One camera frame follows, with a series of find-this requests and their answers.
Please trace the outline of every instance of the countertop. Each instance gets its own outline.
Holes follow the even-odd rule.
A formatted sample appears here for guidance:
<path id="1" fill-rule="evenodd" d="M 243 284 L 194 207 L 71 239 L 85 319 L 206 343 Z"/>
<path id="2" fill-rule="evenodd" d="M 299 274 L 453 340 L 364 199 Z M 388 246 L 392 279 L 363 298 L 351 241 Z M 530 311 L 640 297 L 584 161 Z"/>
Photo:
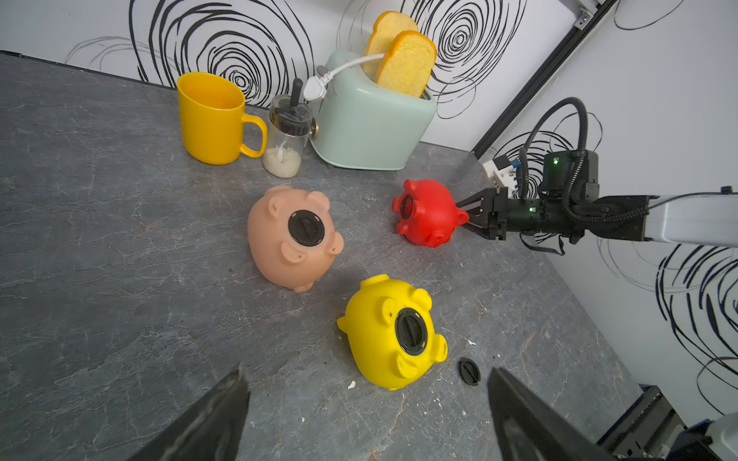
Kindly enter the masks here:
<path id="1" fill-rule="evenodd" d="M 505 367 L 591 440 L 640 394 L 548 260 L 465 229 L 437 249 L 394 227 L 405 179 L 461 199 L 468 153 L 420 144 L 402 171 L 299 176 L 202 164 L 170 89 L 0 55 L 0 457 L 122 460 L 239 361 L 252 390 L 240 460 L 498 460 L 486 388 Z M 258 108 L 251 114 L 263 115 Z M 246 143 L 258 144 L 248 127 Z M 270 187 L 319 190 L 345 250 L 307 293 L 264 279 L 246 236 Z M 449 357 L 396 392 L 367 382 L 336 319 L 389 274 L 433 299 Z M 356 386 L 348 389 L 355 381 Z"/>

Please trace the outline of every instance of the yellow piggy bank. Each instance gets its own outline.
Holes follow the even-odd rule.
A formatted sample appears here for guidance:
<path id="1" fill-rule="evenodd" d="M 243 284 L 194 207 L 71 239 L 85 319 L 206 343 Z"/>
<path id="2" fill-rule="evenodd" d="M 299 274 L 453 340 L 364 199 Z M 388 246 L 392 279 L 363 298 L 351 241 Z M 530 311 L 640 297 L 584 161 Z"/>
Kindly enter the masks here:
<path id="1" fill-rule="evenodd" d="M 393 391 L 446 360 L 448 344 L 433 330 L 431 304 L 427 291 L 386 274 L 362 282 L 338 328 L 366 379 Z"/>

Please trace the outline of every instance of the piggy bank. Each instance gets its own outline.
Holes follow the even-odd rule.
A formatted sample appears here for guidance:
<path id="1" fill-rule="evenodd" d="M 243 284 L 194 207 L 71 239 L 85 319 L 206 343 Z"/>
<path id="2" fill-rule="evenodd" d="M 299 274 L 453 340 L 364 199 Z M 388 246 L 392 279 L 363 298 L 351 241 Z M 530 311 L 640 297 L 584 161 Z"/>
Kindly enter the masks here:
<path id="1" fill-rule="evenodd" d="M 327 272 L 343 250 L 330 205 L 322 192 L 277 186 L 251 208 L 251 255 L 268 281 L 302 293 Z"/>
<path id="2" fill-rule="evenodd" d="M 446 339 L 435 333 L 427 291 L 386 274 L 362 282 L 338 328 L 348 335 L 359 371 L 390 391 L 420 378 L 446 360 Z"/>
<path id="3" fill-rule="evenodd" d="M 400 215 L 397 233 L 415 245 L 435 248 L 448 243 L 454 229 L 469 220 L 469 213 L 456 207 L 438 181 L 408 179 L 402 187 L 405 193 L 392 200 L 392 211 Z"/>

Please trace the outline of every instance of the metal frame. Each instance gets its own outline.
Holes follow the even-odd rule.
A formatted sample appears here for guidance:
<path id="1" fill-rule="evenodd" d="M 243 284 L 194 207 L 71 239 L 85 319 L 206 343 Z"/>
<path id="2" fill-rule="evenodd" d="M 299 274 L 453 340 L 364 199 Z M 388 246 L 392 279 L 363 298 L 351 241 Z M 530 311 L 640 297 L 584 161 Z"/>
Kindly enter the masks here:
<path id="1" fill-rule="evenodd" d="M 606 0 L 597 9 L 597 13 L 592 15 L 591 19 L 585 19 L 583 12 L 582 17 L 577 21 L 574 27 L 559 43 L 556 49 L 546 58 L 546 61 L 536 70 L 530 80 L 523 86 L 523 89 L 517 94 L 510 104 L 505 108 L 502 114 L 492 124 L 492 127 L 477 142 L 472 149 L 472 153 L 478 159 L 484 155 L 489 147 L 498 137 L 507 129 L 515 120 L 515 117 L 523 110 L 523 108 L 533 99 L 533 96 L 548 82 L 556 70 L 566 61 L 577 46 L 584 40 L 587 35 L 594 29 L 595 25 L 607 14 L 611 7 L 618 0 Z"/>

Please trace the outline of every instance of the mint green toaster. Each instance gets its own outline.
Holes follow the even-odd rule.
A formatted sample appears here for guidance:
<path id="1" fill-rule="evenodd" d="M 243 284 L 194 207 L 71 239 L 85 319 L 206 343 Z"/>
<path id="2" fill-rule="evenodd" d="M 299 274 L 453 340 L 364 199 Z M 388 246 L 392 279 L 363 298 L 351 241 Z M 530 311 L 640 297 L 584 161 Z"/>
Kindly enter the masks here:
<path id="1" fill-rule="evenodd" d="M 357 59 L 337 50 L 327 67 Z M 435 98 L 411 97 L 377 86 L 361 66 L 340 72 L 314 108 L 310 141 L 321 159 L 357 170 L 401 170 L 435 115 Z"/>

